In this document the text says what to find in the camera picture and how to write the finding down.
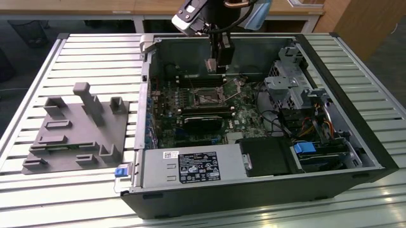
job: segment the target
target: black cable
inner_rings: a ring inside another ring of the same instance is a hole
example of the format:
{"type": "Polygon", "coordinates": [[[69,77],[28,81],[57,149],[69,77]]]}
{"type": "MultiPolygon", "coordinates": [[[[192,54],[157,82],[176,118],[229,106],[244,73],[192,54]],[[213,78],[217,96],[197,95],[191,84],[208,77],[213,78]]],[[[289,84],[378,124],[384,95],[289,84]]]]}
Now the black cable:
{"type": "Polygon", "coordinates": [[[236,27],[249,16],[251,12],[253,9],[253,4],[249,6],[247,13],[243,15],[241,18],[239,18],[231,25],[228,25],[225,28],[220,28],[220,29],[215,29],[215,30],[205,30],[203,31],[207,34],[217,34],[217,33],[223,33],[227,32],[228,30],[231,30],[233,27],[236,27]]]}

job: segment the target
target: warning label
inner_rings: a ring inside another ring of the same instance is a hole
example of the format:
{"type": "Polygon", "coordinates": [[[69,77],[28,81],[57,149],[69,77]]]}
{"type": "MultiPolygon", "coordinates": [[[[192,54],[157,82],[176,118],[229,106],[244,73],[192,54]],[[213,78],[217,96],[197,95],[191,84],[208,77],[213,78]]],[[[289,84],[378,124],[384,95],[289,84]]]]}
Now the warning label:
{"type": "Polygon", "coordinates": [[[177,155],[181,184],[220,180],[216,152],[177,155]]]}

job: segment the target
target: blue tab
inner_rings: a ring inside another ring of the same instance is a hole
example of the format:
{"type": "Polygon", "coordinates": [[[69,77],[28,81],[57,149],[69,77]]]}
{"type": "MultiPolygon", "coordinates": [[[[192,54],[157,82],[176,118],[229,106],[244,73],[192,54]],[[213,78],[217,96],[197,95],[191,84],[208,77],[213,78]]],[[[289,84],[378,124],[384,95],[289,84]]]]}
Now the blue tab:
{"type": "Polygon", "coordinates": [[[296,153],[313,153],[316,152],[312,142],[299,142],[293,146],[293,151],[296,153]]]}
{"type": "Polygon", "coordinates": [[[128,176],[128,168],[116,168],[113,174],[114,174],[114,177],[128,176]]]}

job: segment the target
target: aluminum table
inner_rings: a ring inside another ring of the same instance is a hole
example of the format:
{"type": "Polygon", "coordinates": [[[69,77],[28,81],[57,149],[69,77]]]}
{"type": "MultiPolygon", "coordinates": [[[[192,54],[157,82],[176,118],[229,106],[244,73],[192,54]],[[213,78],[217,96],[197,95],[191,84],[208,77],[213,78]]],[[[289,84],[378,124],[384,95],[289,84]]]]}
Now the aluminum table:
{"type": "MultiPolygon", "coordinates": [[[[332,199],[179,218],[141,220],[114,192],[114,169],[22,175],[46,96],[66,103],[74,82],[88,82],[100,101],[130,102],[122,162],[133,159],[141,34],[70,34],[56,40],[0,140],[0,227],[399,227],[406,220],[406,111],[340,40],[305,35],[400,170],[332,199]]],[[[315,71],[309,74],[319,87],[315,71]]],[[[128,181],[117,183],[129,185],[128,181]]]]}

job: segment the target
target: gray carpet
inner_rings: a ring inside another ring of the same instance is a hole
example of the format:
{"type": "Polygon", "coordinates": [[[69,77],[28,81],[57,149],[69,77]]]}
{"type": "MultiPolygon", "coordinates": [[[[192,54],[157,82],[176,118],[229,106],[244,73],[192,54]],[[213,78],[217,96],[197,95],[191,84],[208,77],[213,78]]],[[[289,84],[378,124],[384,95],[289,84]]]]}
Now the gray carpet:
{"type": "MultiPolygon", "coordinates": [[[[9,88],[22,89],[0,91],[0,136],[24,98],[24,88],[28,88],[32,83],[57,34],[122,33],[133,31],[133,28],[117,26],[116,22],[112,21],[104,22],[98,28],[86,27],[82,21],[49,21],[49,26],[50,28],[45,29],[49,44],[42,48],[32,49],[26,47],[6,21],[0,21],[0,49],[2,49],[17,71],[16,77],[0,83],[0,90],[9,88]]],[[[387,36],[384,43],[366,63],[402,105],[406,105],[406,80],[402,78],[406,76],[404,41],[406,17],[399,22],[396,31],[387,36]]]]}

